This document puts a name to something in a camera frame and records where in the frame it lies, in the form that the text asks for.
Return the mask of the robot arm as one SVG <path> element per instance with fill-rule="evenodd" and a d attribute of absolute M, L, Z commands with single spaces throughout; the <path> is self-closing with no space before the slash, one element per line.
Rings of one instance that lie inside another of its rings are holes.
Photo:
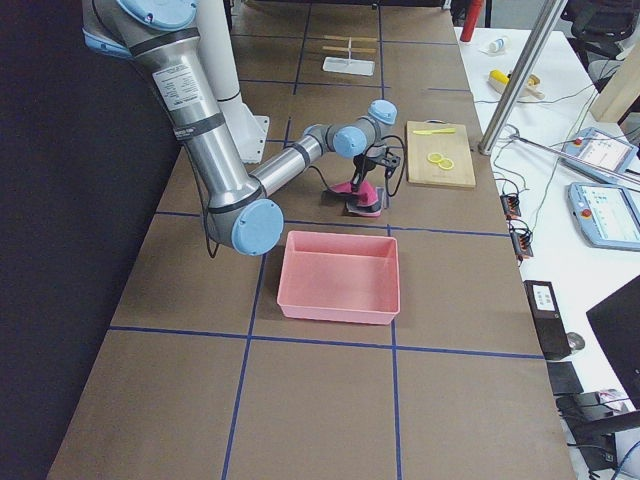
<path fill-rule="evenodd" d="M 308 127 L 247 171 L 229 125 L 241 95 L 222 2 L 85 1 L 82 8 L 86 45 L 132 61 L 162 102 L 192 164 L 204 231 L 217 244 L 249 256 L 271 250 L 284 217 L 270 195 L 328 152 L 353 160 L 354 191 L 376 166 L 391 177 L 400 163 L 386 142 L 397 109 L 376 100 L 350 124 Z"/>

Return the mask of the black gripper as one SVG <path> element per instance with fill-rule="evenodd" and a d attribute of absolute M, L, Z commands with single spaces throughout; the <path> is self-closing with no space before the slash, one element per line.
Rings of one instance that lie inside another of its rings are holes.
<path fill-rule="evenodd" d="M 359 154 L 353 158 L 353 164 L 355 170 L 350 181 L 351 190 L 359 191 L 367 174 L 375 169 L 375 163 L 366 155 Z"/>

